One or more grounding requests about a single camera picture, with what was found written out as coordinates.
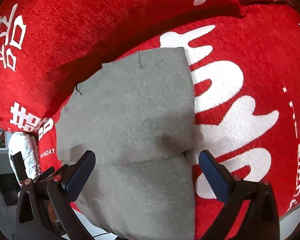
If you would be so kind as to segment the grey t-shirt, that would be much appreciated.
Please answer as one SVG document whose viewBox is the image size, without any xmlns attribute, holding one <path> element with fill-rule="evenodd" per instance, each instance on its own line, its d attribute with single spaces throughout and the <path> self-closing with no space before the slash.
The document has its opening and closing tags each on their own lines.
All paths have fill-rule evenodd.
<svg viewBox="0 0 300 240">
<path fill-rule="evenodd" d="M 56 124 L 65 164 L 96 165 L 76 205 L 125 239 L 193 239 L 194 92 L 183 48 L 137 52 L 80 83 Z"/>
</svg>

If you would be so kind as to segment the red wedding blanket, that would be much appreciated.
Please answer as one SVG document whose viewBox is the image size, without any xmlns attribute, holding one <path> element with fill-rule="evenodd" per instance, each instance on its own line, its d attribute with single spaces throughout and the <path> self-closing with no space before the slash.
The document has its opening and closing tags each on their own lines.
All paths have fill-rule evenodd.
<svg viewBox="0 0 300 240">
<path fill-rule="evenodd" d="M 280 214 L 300 203 L 300 17 L 286 5 L 251 5 L 243 18 L 193 22 L 140 43 L 104 38 L 115 49 L 211 46 L 191 63 L 197 147 L 232 173 L 271 180 Z"/>
</svg>

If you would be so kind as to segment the red wedding pillow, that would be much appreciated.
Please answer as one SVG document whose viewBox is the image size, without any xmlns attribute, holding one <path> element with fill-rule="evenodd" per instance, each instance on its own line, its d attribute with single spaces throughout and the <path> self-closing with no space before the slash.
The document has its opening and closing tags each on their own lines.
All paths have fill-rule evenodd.
<svg viewBox="0 0 300 240">
<path fill-rule="evenodd" d="M 288 0 L 0 0 L 0 127 L 37 131 L 77 83 L 192 19 Z"/>
</svg>

